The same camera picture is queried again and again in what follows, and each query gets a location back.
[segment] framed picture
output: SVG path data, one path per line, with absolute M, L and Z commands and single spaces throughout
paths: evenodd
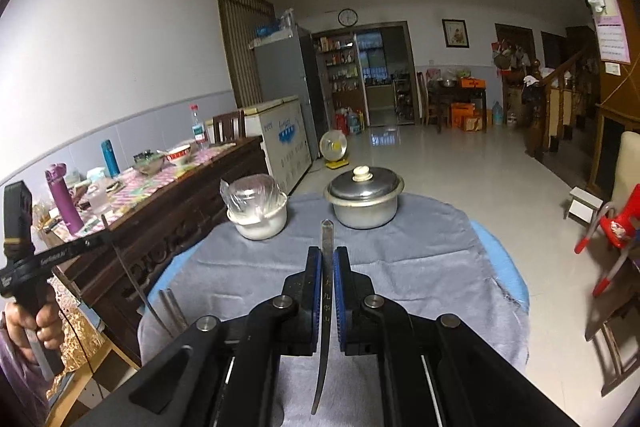
M 466 35 L 466 24 L 459 19 L 443 19 L 444 39 L 447 48 L 468 48 L 469 38 Z

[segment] wall clock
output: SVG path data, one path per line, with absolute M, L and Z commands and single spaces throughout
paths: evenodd
M 338 22 L 342 26 L 353 26 L 356 22 L 358 22 L 358 14 L 351 8 L 345 8 L 340 13 L 338 13 Z

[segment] cardboard box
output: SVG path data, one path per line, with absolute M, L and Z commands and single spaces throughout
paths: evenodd
M 480 78 L 460 78 L 460 86 L 462 87 L 485 87 L 486 82 Z
M 482 131 L 482 117 L 465 116 L 462 121 L 463 131 Z
M 473 116 L 476 106 L 472 103 L 454 102 L 451 104 L 451 124 L 453 127 L 462 129 L 463 120 L 466 116 Z

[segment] pot lid knob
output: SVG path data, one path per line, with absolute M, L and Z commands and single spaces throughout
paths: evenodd
M 355 182 L 366 182 L 372 179 L 373 174 L 369 172 L 369 167 L 366 165 L 361 165 L 353 169 L 353 181 Z

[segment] hand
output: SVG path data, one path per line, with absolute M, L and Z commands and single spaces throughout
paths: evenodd
M 49 285 L 47 285 L 47 303 L 40 309 L 35 319 L 15 302 L 8 302 L 4 307 L 9 338 L 29 362 L 36 363 L 36 358 L 24 329 L 36 331 L 38 339 L 44 343 L 44 347 L 47 349 L 58 349 L 65 340 L 59 311 L 56 293 Z

